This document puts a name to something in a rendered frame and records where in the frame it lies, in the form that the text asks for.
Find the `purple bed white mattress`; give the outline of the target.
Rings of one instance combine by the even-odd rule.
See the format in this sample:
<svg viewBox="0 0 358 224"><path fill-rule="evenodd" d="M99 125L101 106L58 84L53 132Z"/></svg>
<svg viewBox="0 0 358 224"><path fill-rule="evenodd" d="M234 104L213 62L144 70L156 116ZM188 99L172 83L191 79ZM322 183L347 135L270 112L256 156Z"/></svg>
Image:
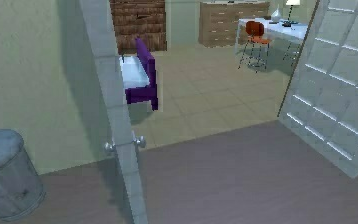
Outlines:
<svg viewBox="0 0 358 224"><path fill-rule="evenodd" d="M141 38L135 39L136 55L119 58L126 102L149 101L153 111L158 110L156 61Z"/></svg>

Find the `orange chair black legs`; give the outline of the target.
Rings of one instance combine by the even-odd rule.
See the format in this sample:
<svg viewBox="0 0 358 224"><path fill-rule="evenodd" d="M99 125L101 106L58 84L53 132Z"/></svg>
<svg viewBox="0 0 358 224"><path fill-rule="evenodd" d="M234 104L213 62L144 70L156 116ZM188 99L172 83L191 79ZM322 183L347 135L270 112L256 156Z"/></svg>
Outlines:
<svg viewBox="0 0 358 224"><path fill-rule="evenodd" d="M239 64L241 65L246 60L248 66L255 68L255 72L258 72L260 67L266 69L271 40L264 37L264 25L261 22L249 20L246 22L245 31L247 33L247 41L244 45Z"/></svg>

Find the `black lamp white shade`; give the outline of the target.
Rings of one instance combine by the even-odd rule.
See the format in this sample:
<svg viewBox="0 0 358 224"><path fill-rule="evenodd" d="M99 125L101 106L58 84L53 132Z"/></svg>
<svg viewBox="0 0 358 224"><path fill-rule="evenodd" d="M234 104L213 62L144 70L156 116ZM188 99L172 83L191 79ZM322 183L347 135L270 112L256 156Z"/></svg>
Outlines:
<svg viewBox="0 0 358 224"><path fill-rule="evenodd" d="M295 6L299 6L301 3L301 0L286 0L285 5L289 6L289 13L286 20L282 21L283 27L292 27L294 24L297 24L297 21L293 21L291 19L292 11Z"/></svg>

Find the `pale grey vase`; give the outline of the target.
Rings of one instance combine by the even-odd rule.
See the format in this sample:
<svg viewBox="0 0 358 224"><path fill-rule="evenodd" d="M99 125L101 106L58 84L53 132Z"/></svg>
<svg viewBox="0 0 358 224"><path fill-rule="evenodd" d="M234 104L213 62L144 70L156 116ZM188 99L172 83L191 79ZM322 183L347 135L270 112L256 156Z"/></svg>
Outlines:
<svg viewBox="0 0 358 224"><path fill-rule="evenodd" d="M280 9L277 8L272 14L271 14L271 21L274 23L278 23L282 19Z"/></svg>

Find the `old silver trash can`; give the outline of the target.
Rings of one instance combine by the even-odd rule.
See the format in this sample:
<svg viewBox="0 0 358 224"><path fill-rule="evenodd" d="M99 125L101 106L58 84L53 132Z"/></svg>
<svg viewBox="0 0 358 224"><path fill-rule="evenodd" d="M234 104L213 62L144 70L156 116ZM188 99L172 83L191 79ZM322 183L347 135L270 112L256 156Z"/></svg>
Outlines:
<svg viewBox="0 0 358 224"><path fill-rule="evenodd" d="M34 211L45 195L22 136L11 129L0 129L0 219L21 219Z"/></svg>

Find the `grey panelled room door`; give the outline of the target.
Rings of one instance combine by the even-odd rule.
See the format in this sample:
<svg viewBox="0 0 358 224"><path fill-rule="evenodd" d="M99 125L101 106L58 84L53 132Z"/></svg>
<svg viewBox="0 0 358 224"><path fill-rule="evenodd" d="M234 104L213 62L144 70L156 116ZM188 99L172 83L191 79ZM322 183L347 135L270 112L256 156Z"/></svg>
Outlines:
<svg viewBox="0 0 358 224"><path fill-rule="evenodd" d="M358 0L317 0L278 117L358 176Z"/></svg>

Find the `light brown chest of drawers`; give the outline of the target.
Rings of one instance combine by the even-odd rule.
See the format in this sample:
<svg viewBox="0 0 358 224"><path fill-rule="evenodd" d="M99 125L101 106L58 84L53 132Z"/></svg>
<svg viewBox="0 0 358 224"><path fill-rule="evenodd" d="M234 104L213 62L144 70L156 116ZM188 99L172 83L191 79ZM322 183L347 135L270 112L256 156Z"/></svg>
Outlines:
<svg viewBox="0 0 358 224"><path fill-rule="evenodd" d="M198 41L205 47L234 45L240 19L267 16L270 3L266 0L203 1L199 3Z"/></svg>

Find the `white desk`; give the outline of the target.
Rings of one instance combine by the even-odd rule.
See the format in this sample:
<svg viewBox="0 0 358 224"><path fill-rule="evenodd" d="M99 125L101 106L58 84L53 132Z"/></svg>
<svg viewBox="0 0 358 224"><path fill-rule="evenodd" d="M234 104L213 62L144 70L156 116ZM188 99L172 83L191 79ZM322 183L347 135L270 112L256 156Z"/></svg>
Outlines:
<svg viewBox="0 0 358 224"><path fill-rule="evenodd" d="M236 38L234 44L234 53L238 54L238 45L240 39L240 33L243 28L246 27L249 19L239 19L237 30L236 30ZM271 20L265 20L264 18L255 18L254 22L260 22L264 25L264 36L273 38L284 39L291 44L301 45L304 41L307 28L306 24L295 24L291 27L283 27L284 19L281 19L279 23L272 24Z"/></svg>

